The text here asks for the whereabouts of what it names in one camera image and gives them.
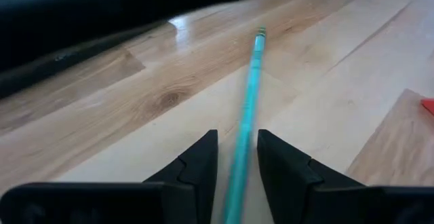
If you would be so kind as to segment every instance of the wooden floor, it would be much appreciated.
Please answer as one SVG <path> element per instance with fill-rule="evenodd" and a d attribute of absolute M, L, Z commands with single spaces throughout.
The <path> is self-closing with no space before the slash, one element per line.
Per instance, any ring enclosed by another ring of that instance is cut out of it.
<path fill-rule="evenodd" d="M 173 18 L 0 101 L 0 192 L 143 181 L 216 128 L 217 223 L 262 25 L 256 127 L 345 172 L 406 88 L 434 96 L 433 2 L 247 0 Z M 255 153 L 244 216 L 272 223 Z"/>

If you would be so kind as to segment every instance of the red object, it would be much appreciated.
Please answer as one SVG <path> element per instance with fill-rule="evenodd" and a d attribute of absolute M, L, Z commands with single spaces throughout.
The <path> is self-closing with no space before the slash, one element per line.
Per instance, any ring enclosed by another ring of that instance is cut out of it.
<path fill-rule="evenodd" d="M 420 101 L 420 103 L 428 109 L 428 111 L 434 115 L 434 98 L 425 98 Z"/>

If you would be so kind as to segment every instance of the light wood surface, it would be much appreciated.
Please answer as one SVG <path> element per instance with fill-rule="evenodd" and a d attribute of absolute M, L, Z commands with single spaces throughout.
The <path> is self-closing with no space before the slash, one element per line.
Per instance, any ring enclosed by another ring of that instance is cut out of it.
<path fill-rule="evenodd" d="M 434 185 L 434 116 L 405 90 L 347 174 L 377 185 Z"/>
<path fill-rule="evenodd" d="M 143 181 L 215 128 L 218 223 L 262 25 L 256 127 L 345 172 L 406 88 L 434 96 L 432 2 L 245 0 L 173 18 L 0 101 L 0 192 Z M 244 222 L 272 223 L 252 155 Z"/>

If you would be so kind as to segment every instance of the teal pencil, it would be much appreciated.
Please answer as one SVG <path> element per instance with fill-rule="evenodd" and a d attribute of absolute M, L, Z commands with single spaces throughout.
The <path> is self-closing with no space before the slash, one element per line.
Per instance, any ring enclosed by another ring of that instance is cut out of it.
<path fill-rule="evenodd" d="M 245 184 L 248 178 L 248 163 L 250 152 L 250 137 L 252 133 L 256 99 L 260 83 L 260 67 L 265 47 L 265 28 L 259 28 L 255 37 L 247 90 L 243 104 L 243 117 L 239 124 L 235 158 L 232 164 L 231 177 L 226 193 L 224 207 L 224 224 L 238 224 L 243 212 Z"/>

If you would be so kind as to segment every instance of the wood grain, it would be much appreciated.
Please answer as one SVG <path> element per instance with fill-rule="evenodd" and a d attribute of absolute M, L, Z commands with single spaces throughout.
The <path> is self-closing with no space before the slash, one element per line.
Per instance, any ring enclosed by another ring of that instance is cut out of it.
<path fill-rule="evenodd" d="M 215 128 L 219 223 L 261 25 L 256 128 L 344 172 L 404 89 L 434 96 L 433 1 L 246 0 L 175 17 L 0 100 L 0 193 L 143 181 Z M 250 168 L 244 222 L 272 223 L 255 157 Z"/>
<path fill-rule="evenodd" d="M 405 90 L 347 174 L 369 185 L 434 185 L 434 116 Z"/>

